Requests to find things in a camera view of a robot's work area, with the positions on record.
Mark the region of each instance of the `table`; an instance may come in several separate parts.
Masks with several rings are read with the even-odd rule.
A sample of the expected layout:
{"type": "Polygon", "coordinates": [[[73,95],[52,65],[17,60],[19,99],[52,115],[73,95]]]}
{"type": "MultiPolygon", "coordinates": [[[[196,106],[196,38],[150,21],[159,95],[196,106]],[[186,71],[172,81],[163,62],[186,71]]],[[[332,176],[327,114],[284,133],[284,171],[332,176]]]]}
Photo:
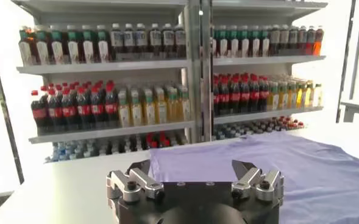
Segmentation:
{"type": "MultiPolygon", "coordinates": [[[[288,133],[341,146],[359,158],[359,148],[350,141],[359,141],[359,131],[349,131],[353,128],[354,124],[345,123],[288,133]]],[[[45,164],[36,179],[27,180],[0,207],[0,223],[115,223],[112,210],[107,206],[105,176],[110,170],[125,171],[132,162],[148,158],[149,152],[143,151],[45,164]]]]}
{"type": "Polygon", "coordinates": [[[354,114],[359,114],[359,102],[356,100],[347,100],[342,101],[340,104],[344,105],[346,109],[344,110],[344,122],[352,122],[354,120],[354,114]]]}

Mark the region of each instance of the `juice bottle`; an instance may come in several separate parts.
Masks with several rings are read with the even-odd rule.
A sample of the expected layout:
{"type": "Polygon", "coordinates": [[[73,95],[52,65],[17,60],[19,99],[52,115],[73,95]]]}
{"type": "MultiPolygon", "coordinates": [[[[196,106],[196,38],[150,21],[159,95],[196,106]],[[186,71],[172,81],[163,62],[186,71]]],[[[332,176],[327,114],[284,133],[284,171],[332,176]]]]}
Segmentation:
{"type": "Polygon", "coordinates": [[[165,101],[165,93],[161,87],[155,87],[155,112],[156,112],[156,123],[165,124],[167,123],[167,103],[165,101]]]}
{"type": "Polygon", "coordinates": [[[141,126],[143,124],[143,116],[141,115],[141,104],[138,90],[130,90],[130,96],[132,98],[130,110],[132,113],[133,126],[141,126]]]}
{"type": "Polygon", "coordinates": [[[316,30],[316,38],[315,38],[315,45],[313,46],[313,55],[320,56],[320,50],[321,50],[321,41],[323,40],[324,31],[322,29],[322,26],[319,26],[319,28],[316,30]]]}
{"type": "Polygon", "coordinates": [[[119,121],[122,127],[130,127],[132,121],[130,120],[129,105],[127,103],[126,89],[122,89],[118,93],[119,101],[119,121]]]}

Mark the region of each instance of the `bottle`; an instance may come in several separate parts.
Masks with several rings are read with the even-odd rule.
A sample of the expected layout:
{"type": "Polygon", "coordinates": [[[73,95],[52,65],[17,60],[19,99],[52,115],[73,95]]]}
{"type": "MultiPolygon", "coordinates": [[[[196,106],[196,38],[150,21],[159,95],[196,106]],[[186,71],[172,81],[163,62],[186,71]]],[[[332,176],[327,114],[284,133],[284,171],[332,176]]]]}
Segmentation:
{"type": "Polygon", "coordinates": [[[137,24],[137,29],[135,32],[136,38],[136,47],[138,53],[140,53],[141,58],[146,58],[146,54],[148,52],[148,41],[147,41],[147,33],[145,31],[145,26],[142,23],[137,24]]]}
{"type": "Polygon", "coordinates": [[[152,91],[150,89],[144,89],[144,117],[146,125],[154,125],[156,122],[155,103],[153,101],[152,91]]]}
{"type": "Polygon", "coordinates": [[[270,48],[270,39],[269,39],[269,32],[268,27],[263,26],[262,32],[261,32],[261,38],[260,38],[260,49],[261,49],[261,56],[262,57],[268,57],[269,56],[269,48],[270,48]]]}
{"type": "Polygon", "coordinates": [[[165,58],[173,58],[174,54],[174,31],[170,23],[166,23],[162,29],[163,51],[165,58]]]}
{"type": "Polygon", "coordinates": [[[69,93],[69,89],[64,89],[62,99],[63,115],[68,130],[77,130],[79,126],[77,110],[69,93]]]}
{"type": "Polygon", "coordinates": [[[131,113],[134,126],[141,126],[143,124],[143,117],[141,115],[140,97],[137,89],[130,90],[132,97],[131,113]]]}
{"type": "Polygon", "coordinates": [[[149,31],[149,41],[153,58],[159,59],[162,52],[162,33],[157,23],[152,24],[152,28],[149,31]]]}
{"type": "Polygon", "coordinates": [[[314,26],[310,26],[308,30],[308,40],[305,45],[305,54],[313,55],[313,47],[315,45],[316,40],[316,31],[314,26]]]}
{"type": "Polygon", "coordinates": [[[106,31],[105,25],[98,25],[98,51],[99,51],[99,59],[101,63],[108,63],[112,60],[111,58],[111,41],[110,35],[106,31]]]}
{"type": "Polygon", "coordinates": [[[156,101],[156,123],[157,124],[165,124],[167,123],[167,103],[165,101],[165,94],[161,87],[155,87],[155,101],[156,101]]]}
{"type": "Polygon", "coordinates": [[[219,57],[224,58],[228,53],[227,27],[225,25],[220,26],[217,41],[218,55],[219,57]]]}
{"type": "Polygon", "coordinates": [[[183,29],[183,25],[176,25],[174,30],[177,58],[186,58],[186,33],[183,29]]]}
{"type": "Polygon", "coordinates": [[[54,62],[57,65],[67,64],[68,60],[68,48],[66,42],[63,39],[62,32],[60,31],[60,26],[51,25],[52,30],[52,50],[54,62]]]}
{"type": "Polygon", "coordinates": [[[48,113],[46,111],[46,107],[44,102],[40,100],[40,97],[38,96],[38,91],[33,90],[32,91],[32,103],[30,105],[32,112],[33,112],[33,118],[37,125],[37,135],[42,135],[48,132],[48,113]]]}
{"type": "Polygon", "coordinates": [[[50,58],[53,57],[51,48],[51,39],[47,31],[47,27],[44,25],[36,25],[35,30],[37,33],[37,52],[41,65],[50,65],[50,58]]]}
{"type": "Polygon", "coordinates": [[[49,117],[52,120],[54,131],[65,131],[65,123],[62,111],[62,102],[55,96],[55,90],[49,90],[48,98],[49,117]]]}
{"type": "Polygon", "coordinates": [[[96,42],[96,34],[92,31],[90,25],[82,25],[83,29],[83,49],[87,64],[98,62],[98,44],[96,42]]]}
{"type": "Polygon", "coordinates": [[[298,42],[297,48],[300,49],[301,55],[305,54],[305,47],[307,45],[307,40],[308,40],[307,28],[305,26],[301,26],[297,40],[298,42]]]}
{"type": "Polygon", "coordinates": [[[238,27],[236,25],[230,26],[227,31],[228,50],[227,56],[232,58],[238,57],[239,41],[238,41],[238,27]]]}
{"type": "Polygon", "coordinates": [[[313,55],[320,56],[321,42],[323,41],[324,31],[322,26],[316,30],[315,45],[313,46],[313,55]]]}
{"type": "Polygon", "coordinates": [[[84,87],[79,87],[77,92],[77,112],[80,116],[80,121],[82,123],[81,127],[85,130],[88,130],[91,129],[93,126],[93,120],[91,117],[90,97],[84,87]]]}
{"type": "Polygon", "coordinates": [[[130,23],[125,24],[124,52],[129,54],[136,53],[135,34],[130,23]]]}
{"type": "Polygon", "coordinates": [[[252,27],[251,38],[250,38],[250,56],[258,57],[259,56],[259,47],[260,47],[260,34],[259,34],[259,26],[252,27]]]}
{"type": "Polygon", "coordinates": [[[249,98],[250,98],[250,89],[248,86],[248,77],[243,75],[241,77],[241,85],[240,85],[240,113],[248,112],[249,98]]]}
{"type": "Polygon", "coordinates": [[[297,49],[297,27],[291,26],[289,30],[289,49],[297,49]]]}
{"type": "Polygon", "coordinates": [[[248,57],[248,53],[249,53],[248,50],[250,45],[247,26],[240,27],[238,38],[239,38],[239,50],[241,51],[241,57],[246,58],[248,57]]]}
{"type": "Polygon", "coordinates": [[[85,61],[83,52],[83,35],[76,30],[75,25],[67,25],[68,51],[71,64],[79,64],[85,61]]]}
{"type": "Polygon", "coordinates": [[[132,121],[130,120],[130,110],[129,105],[126,99],[126,89],[122,89],[118,93],[119,101],[119,121],[121,122],[122,127],[132,126],[132,121]]]}
{"type": "Polygon", "coordinates": [[[279,54],[280,30],[278,25],[272,25],[270,35],[270,56],[279,54]]]}
{"type": "Polygon", "coordinates": [[[251,74],[250,82],[250,100],[248,103],[249,112],[258,111],[258,101],[259,101],[259,85],[258,77],[255,74],[251,74]]]}
{"type": "Polygon", "coordinates": [[[39,64],[40,58],[38,57],[37,46],[35,40],[29,37],[27,33],[28,28],[23,26],[20,28],[20,37],[21,40],[18,43],[21,52],[21,58],[24,66],[36,65],[39,64]]]}
{"type": "Polygon", "coordinates": [[[289,27],[288,25],[282,25],[282,28],[280,30],[280,43],[279,43],[279,51],[283,51],[288,49],[288,43],[289,43],[289,27]]]}

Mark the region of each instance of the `fabric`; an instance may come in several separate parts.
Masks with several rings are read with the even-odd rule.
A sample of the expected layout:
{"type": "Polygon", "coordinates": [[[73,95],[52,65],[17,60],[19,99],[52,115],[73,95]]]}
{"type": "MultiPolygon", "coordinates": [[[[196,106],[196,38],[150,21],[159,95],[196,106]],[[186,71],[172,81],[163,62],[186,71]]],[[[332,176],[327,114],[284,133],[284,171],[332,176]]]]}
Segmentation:
{"type": "Polygon", "coordinates": [[[359,223],[359,159],[334,145],[281,132],[254,135],[223,144],[151,150],[150,171],[158,181],[235,181],[233,159],[285,176],[280,223],[359,223]]]}

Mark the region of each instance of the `white shelf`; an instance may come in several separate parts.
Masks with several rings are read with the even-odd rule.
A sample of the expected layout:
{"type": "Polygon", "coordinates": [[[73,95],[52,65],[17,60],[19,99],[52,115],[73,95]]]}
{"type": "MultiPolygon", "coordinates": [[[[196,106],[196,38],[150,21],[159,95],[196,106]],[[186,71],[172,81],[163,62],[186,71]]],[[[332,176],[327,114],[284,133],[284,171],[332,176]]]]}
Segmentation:
{"type": "Polygon", "coordinates": [[[309,61],[323,60],[325,56],[278,56],[278,57],[257,57],[257,58],[214,58],[213,66],[230,65],[262,65],[277,63],[302,63],[309,61]]]}
{"type": "Polygon", "coordinates": [[[298,19],[327,6],[326,2],[294,2],[284,0],[213,0],[213,16],[279,16],[298,19]]]}
{"type": "Polygon", "coordinates": [[[275,110],[275,111],[251,113],[251,114],[239,114],[233,116],[222,116],[222,117],[215,117],[214,124],[251,121],[251,120],[264,119],[269,117],[278,117],[278,116],[286,116],[290,114],[320,111],[322,109],[323,107],[310,107],[310,108],[298,108],[298,109],[289,109],[289,110],[275,110]]]}
{"type": "Polygon", "coordinates": [[[135,134],[150,133],[156,131],[168,131],[168,130],[177,130],[183,128],[192,128],[194,124],[195,124],[194,121],[185,121],[185,122],[147,125],[147,126],[138,126],[138,127],[129,127],[129,128],[77,131],[71,133],[38,136],[34,138],[29,138],[29,141],[32,144],[37,144],[44,142],[63,142],[63,141],[72,141],[72,140],[90,139],[90,138],[106,138],[112,136],[135,135],[135,134]]]}
{"type": "Polygon", "coordinates": [[[163,61],[128,61],[113,63],[94,63],[78,65],[34,65],[16,67],[20,73],[45,75],[56,73],[77,72],[102,72],[102,71],[125,71],[143,69],[186,68],[190,65],[188,60],[163,60],[163,61]]]}

